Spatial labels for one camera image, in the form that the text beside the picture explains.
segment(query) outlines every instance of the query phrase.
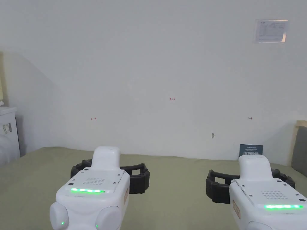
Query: green led light strip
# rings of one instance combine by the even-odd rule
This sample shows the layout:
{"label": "green led light strip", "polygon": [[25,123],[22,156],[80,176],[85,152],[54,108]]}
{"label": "green led light strip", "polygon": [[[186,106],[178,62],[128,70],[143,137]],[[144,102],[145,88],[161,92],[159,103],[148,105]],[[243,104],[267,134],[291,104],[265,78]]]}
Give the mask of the green led light strip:
{"label": "green led light strip", "polygon": [[303,205],[265,205],[266,209],[302,209]]}
{"label": "green led light strip", "polygon": [[73,188],[71,191],[78,191],[78,192],[90,192],[90,193],[104,193],[106,191],[103,190],[96,190],[96,189],[76,189]]}

